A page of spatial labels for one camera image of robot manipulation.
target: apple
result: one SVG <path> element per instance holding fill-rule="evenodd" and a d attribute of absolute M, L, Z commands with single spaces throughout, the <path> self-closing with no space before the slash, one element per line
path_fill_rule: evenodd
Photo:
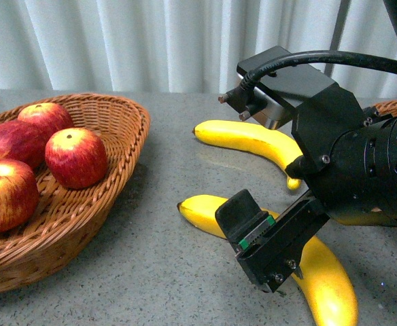
<path fill-rule="evenodd" d="M 0 158 L 11 158 L 36 168 L 44 161 L 47 136 L 36 126 L 19 120 L 0 124 Z"/>
<path fill-rule="evenodd" d="M 59 130 L 74 127 L 70 113 L 57 103 L 40 103 L 25 107 L 17 120 L 36 125 L 47 134 L 48 139 Z"/>
<path fill-rule="evenodd" d="M 102 140 L 85 128 L 55 132 L 46 144 L 45 161 L 54 178 L 72 189 L 95 184 L 108 169 Z"/>
<path fill-rule="evenodd" d="M 0 159 L 0 232 L 26 222 L 39 202 L 37 182 L 31 167 Z"/>

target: granite countertop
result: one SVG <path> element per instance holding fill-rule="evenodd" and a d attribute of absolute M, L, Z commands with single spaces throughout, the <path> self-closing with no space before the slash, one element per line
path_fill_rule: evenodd
<path fill-rule="evenodd" d="M 68 93 L 0 90 L 0 113 Z M 225 240 L 177 212 L 178 202 L 197 194 L 230 197 L 247 188 L 260 206 L 279 213 L 301 195 L 286 189 L 273 163 L 204 145 L 191 133 L 204 120 L 237 114 L 214 94 L 112 94 L 152 116 L 133 176 L 99 233 L 66 268 L 0 293 L 0 325 L 314 325 L 292 278 L 281 293 L 255 289 Z M 397 228 L 329 221 L 317 235 L 348 272 L 360 325 L 397 325 Z"/>

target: green strip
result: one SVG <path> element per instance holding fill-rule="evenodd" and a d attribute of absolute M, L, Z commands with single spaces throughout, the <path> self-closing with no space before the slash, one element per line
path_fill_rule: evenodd
<path fill-rule="evenodd" d="M 274 225 L 275 224 L 275 219 L 271 215 L 269 215 L 266 220 L 268 221 L 269 225 Z"/>
<path fill-rule="evenodd" d="M 243 250 L 246 250 L 246 248 L 248 248 L 248 242 L 246 241 L 246 239 L 242 239 L 241 241 L 239 241 L 239 245 Z"/>

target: yellow banana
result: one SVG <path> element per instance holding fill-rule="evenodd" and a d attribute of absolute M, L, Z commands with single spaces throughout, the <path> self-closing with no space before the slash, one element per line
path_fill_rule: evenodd
<path fill-rule="evenodd" d="M 208 120 L 197 125 L 193 133 L 208 145 L 248 151 L 268 158 L 283 171 L 303 154 L 294 139 L 258 124 Z M 301 180 L 288 176 L 286 184 L 290 190 L 295 190 L 300 187 Z"/>
<path fill-rule="evenodd" d="M 215 211 L 227 199 L 212 195 L 190 197 L 177 204 L 179 212 L 194 226 L 225 238 Z M 274 218 L 277 213 L 266 210 Z M 303 279 L 292 275 L 303 291 L 318 326 L 357 325 L 358 303 L 351 281 L 333 252 L 316 236 L 307 242 L 301 255 Z"/>

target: curtain fold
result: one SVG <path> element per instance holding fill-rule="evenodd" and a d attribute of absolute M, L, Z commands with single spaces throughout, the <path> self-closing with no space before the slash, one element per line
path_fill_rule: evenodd
<path fill-rule="evenodd" d="M 240 60 L 336 38 L 338 50 L 397 59 L 382 1 L 2 0 L 0 89 L 220 93 Z M 397 98 L 395 75 L 335 65 L 331 77 L 359 97 Z"/>

